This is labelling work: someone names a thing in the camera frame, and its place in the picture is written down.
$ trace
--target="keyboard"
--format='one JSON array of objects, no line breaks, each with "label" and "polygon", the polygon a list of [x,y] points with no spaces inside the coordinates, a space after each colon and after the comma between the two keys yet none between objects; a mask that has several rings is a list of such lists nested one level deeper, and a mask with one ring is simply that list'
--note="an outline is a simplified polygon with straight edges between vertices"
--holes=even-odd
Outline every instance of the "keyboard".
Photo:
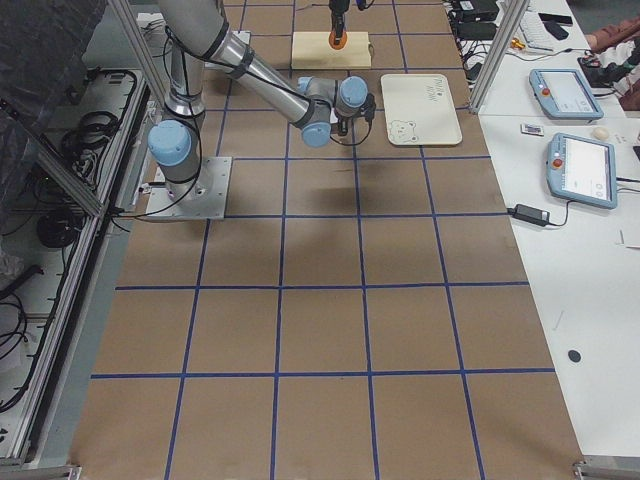
[{"label": "keyboard", "polygon": [[553,53],[555,39],[544,28],[536,12],[526,11],[520,21],[521,40],[531,53]]}]

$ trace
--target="blue joint cap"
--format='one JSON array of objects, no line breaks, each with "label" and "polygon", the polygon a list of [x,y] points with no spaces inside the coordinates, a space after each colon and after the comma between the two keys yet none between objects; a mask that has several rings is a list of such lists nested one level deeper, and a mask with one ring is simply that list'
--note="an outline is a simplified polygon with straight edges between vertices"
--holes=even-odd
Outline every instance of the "blue joint cap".
[{"label": "blue joint cap", "polygon": [[367,99],[369,88],[360,77],[349,77],[340,84],[340,98],[351,108],[358,108]]},{"label": "blue joint cap", "polygon": [[179,165],[191,151],[189,130],[176,120],[164,120],[153,127],[147,141],[155,159],[165,167]]},{"label": "blue joint cap", "polygon": [[329,122],[313,122],[302,128],[302,140],[310,147],[323,147],[329,143],[331,125]]},{"label": "blue joint cap", "polygon": [[309,88],[309,83],[312,79],[313,77],[300,77],[298,79],[298,90],[300,91],[300,93],[305,93],[307,91],[307,88]]}]

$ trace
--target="gray floor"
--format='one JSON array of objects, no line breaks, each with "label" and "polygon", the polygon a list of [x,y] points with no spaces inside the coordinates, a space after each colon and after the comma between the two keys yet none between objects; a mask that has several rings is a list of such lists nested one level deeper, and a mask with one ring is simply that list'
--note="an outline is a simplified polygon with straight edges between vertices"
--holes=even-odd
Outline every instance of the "gray floor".
[{"label": "gray floor", "polygon": [[640,15],[638,0],[569,0],[584,33]]}]

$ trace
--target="tablet screen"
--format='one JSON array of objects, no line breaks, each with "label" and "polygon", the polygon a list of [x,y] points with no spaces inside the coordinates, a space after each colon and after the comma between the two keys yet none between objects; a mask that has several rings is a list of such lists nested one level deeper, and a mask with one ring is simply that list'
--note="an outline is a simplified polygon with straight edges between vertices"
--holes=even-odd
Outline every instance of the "tablet screen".
[{"label": "tablet screen", "polygon": [[599,200],[611,200],[607,148],[567,138],[565,152],[562,189]]},{"label": "tablet screen", "polygon": [[593,113],[595,111],[574,72],[543,72],[542,78],[561,112]]}]

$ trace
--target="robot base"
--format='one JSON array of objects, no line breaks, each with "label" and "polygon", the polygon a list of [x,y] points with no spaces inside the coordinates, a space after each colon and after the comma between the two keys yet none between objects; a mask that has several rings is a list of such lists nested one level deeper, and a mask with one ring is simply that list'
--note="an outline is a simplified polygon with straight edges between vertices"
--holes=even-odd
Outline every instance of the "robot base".
[{"label": "robot base", "polygon": [[[204,186],[204,192],[200,195],[189,193],[176,205],[162,212],[149,215],[156,220],[221,220],[227,205],[227,192],[229,190],[229,177],[231,175],[231,157],[206,157],[203,159],[202,169],[208,175],[204,178],[212,179],[211,185]],[[164,175],[158,168],[155,182],[164,182]],[[164,187],[153,188],[147,204],[147,213],[162,210],[175,202],[175,198],[169,195]]]}]

